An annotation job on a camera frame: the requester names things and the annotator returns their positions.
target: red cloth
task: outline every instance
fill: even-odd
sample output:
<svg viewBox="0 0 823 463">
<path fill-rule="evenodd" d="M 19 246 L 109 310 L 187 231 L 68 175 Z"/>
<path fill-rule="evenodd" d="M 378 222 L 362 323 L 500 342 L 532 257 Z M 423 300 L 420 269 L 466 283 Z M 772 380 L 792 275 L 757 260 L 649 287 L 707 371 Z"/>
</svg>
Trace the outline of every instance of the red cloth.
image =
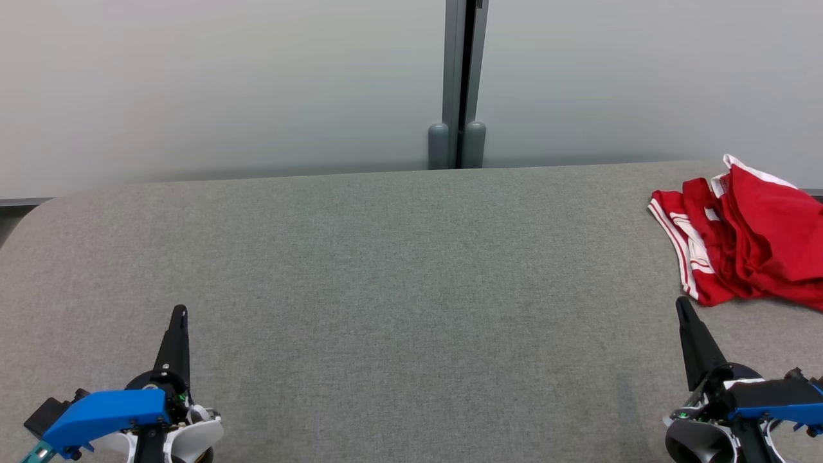
<svg viewBox="0 0 823 463">
<path fill-rule="evenodd" d="M 779 296 L 823 311 L 823 204 L 734 157 L 724 161 L 729 172 L 711 185 L 693 179 L 682 194 L 652 194 L 649 209 L 661 226 L 667 228 L 663 215 L 688 236 L 691 254 L 704 252 L 708 260 L 709 272 L 691 268 L 695 294 L 690 285 L 684 289 L 706 306 L 734 296 Z M 677 236 L 667 234 L 677 248 Z"/>
</svg>

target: gray table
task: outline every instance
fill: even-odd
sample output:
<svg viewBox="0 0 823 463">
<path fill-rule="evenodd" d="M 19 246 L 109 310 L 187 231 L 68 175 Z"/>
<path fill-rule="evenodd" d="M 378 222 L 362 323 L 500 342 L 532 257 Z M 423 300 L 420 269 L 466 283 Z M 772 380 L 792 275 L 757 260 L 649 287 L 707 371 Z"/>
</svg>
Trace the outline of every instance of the gray table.
<svg viewBox="0 0 823 463">
<path fill-rule="evenodd" d="M 654 189 L 718 163 L 134 185 L 55 199 L 0 250 L 0 448 L 45 398 L 149 369 L 191 309 L 218 461 L 668 461 L 687 397 Z M 823 373 L 823 314 L 700 309 L 766 376 Z M 778 435 L 785 456 L 823 442 Z M 119 461 L 112 453 L 84 461 Z"/>
</svg>

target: white panel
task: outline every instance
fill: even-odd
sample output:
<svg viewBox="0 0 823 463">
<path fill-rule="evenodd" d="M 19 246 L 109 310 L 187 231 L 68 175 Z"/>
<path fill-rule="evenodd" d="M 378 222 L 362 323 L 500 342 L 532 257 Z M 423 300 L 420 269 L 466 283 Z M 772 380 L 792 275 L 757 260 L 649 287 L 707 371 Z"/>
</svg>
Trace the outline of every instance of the white panel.
<svg viewBox="0 0 823 463">
<path fill-rule="evenodd" d="M 823 187 L 823 2 L 490 0 L 484 166 L 724 153 Z"/>
<path fill-rule="evenodd" d="M 424 169 L 442 0 L 0 5 L 0 199 Z"/>
</svg>

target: pile of red clothing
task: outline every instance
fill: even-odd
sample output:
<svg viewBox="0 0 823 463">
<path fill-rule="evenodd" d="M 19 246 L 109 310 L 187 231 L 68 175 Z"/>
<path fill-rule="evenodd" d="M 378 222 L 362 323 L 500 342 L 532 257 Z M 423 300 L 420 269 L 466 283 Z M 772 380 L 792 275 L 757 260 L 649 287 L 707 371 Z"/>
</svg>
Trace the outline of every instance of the pile of red clothing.
<svg viewBox="0 0 823 463">
<path fill-rule="evenodd" d="M 823 311 L 823 203 L 728 154 L 728 172 L 655 191 L 683 290 L 703 306 L 784 297 Z"/>
</svg>

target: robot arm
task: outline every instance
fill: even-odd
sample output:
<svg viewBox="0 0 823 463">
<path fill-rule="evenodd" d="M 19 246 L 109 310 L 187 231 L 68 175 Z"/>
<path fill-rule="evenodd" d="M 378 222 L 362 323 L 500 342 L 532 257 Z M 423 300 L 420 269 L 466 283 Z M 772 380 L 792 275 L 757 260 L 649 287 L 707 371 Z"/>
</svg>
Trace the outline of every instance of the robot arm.
<svg viewBox="0 0 823 463">
<path fill-rule="evenodd" d="M 46 400 L 26 420 L 40 442 L 22 463 L 56 455 L 79 460 L 81 447 L 110 447 L 127 463 L 210 463 L 223 436 L 220 414 L 193 402 L 188 360 L 188 309 L 176 306 L 154 369 L 125 391 L 78 390 L 72 402 Z"/>
<path fill-rule="evenodd" d="M 664 419 L 666 448 L 678 463 L 786 463 L 771 432 L 783 421 L 823 433 L 823 382 L 799 368 L 781 380 L 764 379 L 726 361 L 685 297 L 677 299 L 686 380 L 692 396 Z"/>
</svg>

